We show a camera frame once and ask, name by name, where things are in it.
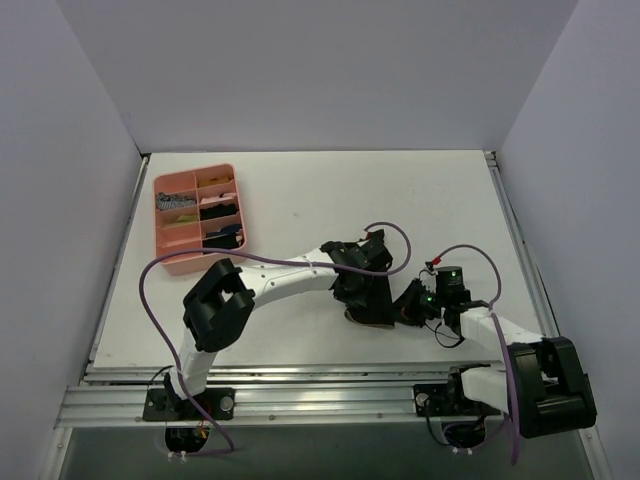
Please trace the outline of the black striped underwear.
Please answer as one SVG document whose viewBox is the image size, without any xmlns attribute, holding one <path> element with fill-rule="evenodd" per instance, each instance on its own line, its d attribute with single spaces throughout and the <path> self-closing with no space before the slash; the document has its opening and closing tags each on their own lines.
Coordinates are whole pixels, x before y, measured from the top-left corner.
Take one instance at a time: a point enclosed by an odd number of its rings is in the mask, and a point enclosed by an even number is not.
<svg viewBox="0 0 640 480">
<path fill-rule="evenodd" d="M 347 306 L 344 316 L 360 326 L 391 330 L 395 328 L 395 310 L 387 277 L 373 277 L 361 306 Z"/>
</svg>

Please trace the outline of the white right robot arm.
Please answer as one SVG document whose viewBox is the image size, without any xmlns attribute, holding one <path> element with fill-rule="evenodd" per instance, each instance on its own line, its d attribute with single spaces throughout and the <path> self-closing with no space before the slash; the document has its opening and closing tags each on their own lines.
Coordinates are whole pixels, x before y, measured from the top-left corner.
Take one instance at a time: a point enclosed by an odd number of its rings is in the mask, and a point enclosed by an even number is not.
<svg viewBox="0 0 640 480">
<path fill-rule="evenodd" d="M 435 270 L 435 287 L 414 279 L 394 301 L 398 320 L 449 329 L 455 345 L 473 342 L 500 356 L 502 364 L 465 364 L 449 370 L 444 386 L 429 393 L 420 409 L 445 415 L 499 411 L 531 439 L 591 428 L 597 408 L 576 348 L 563 336 L 547 337 L 495 314 L 490 303 L 474 300 L 460 267 Z"/>
</svg>

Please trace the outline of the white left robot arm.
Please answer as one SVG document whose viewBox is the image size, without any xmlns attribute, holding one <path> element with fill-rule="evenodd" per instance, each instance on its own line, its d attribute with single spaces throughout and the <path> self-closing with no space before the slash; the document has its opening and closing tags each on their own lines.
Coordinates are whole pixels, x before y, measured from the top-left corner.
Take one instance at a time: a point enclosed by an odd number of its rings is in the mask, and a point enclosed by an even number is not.
<svg viewBox="0 0 640 480">
<path fill-rule="evenodd" d="M 356 242 L 329 241 L 285 266 L 214 263 L 183 299 L 180 366 L 166 377 L 166 408 L 179 419 L 194 417 L 216 354 L 241 336 L 251 313 L 269 303 L 311 291 L 330 291 L 352 321 L 392 328 L 393 300 L 385 273 L 392 256 L 384 232 Z"/>
</svg>

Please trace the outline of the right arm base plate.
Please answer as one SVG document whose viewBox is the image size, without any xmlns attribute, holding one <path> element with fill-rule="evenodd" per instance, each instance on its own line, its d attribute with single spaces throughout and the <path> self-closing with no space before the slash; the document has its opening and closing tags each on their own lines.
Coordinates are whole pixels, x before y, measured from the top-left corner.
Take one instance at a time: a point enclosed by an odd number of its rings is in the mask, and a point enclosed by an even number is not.
<svg viewBox="0 0 640 480">
<path fill-rule="evenodd" d="M 501 414 L 493 407 L 451 393 L 444 383 L 414 384 L 412 391 L 418 417 L 481 417 Z"/>
</svg>

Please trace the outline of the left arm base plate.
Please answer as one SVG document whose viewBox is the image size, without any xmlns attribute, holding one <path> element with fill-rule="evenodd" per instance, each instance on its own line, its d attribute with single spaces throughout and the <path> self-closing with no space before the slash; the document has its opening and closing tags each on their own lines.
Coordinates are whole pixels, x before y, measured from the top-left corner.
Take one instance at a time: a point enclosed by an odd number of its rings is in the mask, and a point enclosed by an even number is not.
<svg viewBox="0 0 640 480">
<path fill-rule="evenodd" d="M 194 399 L 216 421 L 231 420 L 234 416 L 234 389 L 207 388 Z M 196 421 L 204 418 L 192 402 L 180 399 L 165 388 L 151 388 L 146 392 L 142 412 L 142 419 L 146 422 Z"/>
</svg>

